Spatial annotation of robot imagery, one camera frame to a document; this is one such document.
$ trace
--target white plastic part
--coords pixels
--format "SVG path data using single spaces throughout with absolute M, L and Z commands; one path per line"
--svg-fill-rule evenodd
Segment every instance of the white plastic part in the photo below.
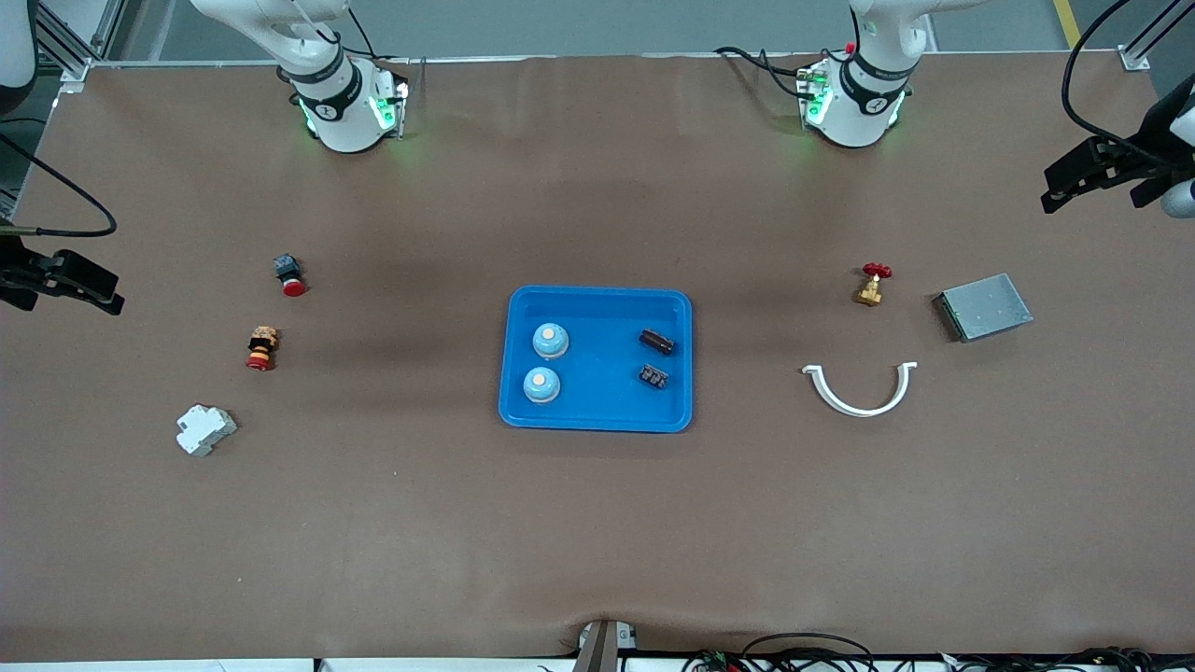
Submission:
M 195 404 L 178 419 L 178 445 L 188 453 L 203 457 L 212 452 L 216 441 L 237 430 L 232 416 L 215 407 Z
M 829 385 L 826 383 L 826 374 L 822 373 L 820 365 L 811 364 L 801 369 L 801 373 L 808 373 L 814 379 L 814 387 L 821 398 L 826 399 L 826 403 L 838 413 L 850 415 L 852 417 L 874 417 L 880 414 L 884 414 L 896 408 L 896 404 L 905 398 L 905 392 L 908 392 L 908 372 L 917 368 L 915 361 L 907 361 L 896 367 L 896 393 L 893 398 L 888 401 L 887 404 L 871 410 L 854 408 L 842 399 L 838 398 L 833 391 L 831 391 Z

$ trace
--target black rectangular component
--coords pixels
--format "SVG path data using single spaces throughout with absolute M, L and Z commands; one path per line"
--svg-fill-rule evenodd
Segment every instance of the black rectangular component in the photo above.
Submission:
M 639 372 L 639 380 L 652 387 L 663 390 L 668 385 L 668 374 L 650 364 L 645 364 L 643 365 L 643 371 Z
M 650 348 L 660 350 L 661 353 L 663 353 L 666 355 L 670 355 L 672 352 L 673 352 L 673 348 L 676 347 L 675 342 L 673 342 L 673 341 L 670 341 L 668 338 L 664 338 L 663 336 L 661 336 L 660 334 L 656 334 L 655 331 L 652 331 L 650 329 L 644 329 L 643 334 L 639 334 L 639 342 L 643 343 L 643 344 L 645 344 L 645 346 L 648 346 L 648 347 L 650 347 Z

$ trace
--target blue tray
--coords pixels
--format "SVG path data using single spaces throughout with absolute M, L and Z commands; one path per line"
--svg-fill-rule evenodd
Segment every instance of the blue tray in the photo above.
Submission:
M 532 348 L 535 328 L 554 322 L 569 334 L 563 356 Z M 676 342 L 664 356 L 639 342 L 652 329 Z M 498 414 L 515 427 L 675 433 L 693 419 L 693 305 L 673 289 L 528 285 L 510 297 Z M 668 374 L 657 390 L 639 380 L 650 364 Z M 546 366 L 560 395 L 535 404 L 523 395 L 527 372 Z

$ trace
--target light blue round button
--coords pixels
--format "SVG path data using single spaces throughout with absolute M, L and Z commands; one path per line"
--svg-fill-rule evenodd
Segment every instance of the light blue round button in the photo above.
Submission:
M 560 377 L 551 368 L 537 366 L 523 378 L 523 393 L 537 404 L 546 404 L 560 393 Z
M 539 353 L 539 356 L 552 360 L 569 349 L 569 332 L 552 322 L 540 324 L 531 344 Z

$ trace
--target red button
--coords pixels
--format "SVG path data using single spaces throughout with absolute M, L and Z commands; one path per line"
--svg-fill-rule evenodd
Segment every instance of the red button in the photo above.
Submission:
M 302 280 L 292 277 L 282 281 L 282 293 L 287 297 L 302 297 L 307 293 L 307 286 L 302 283 Z

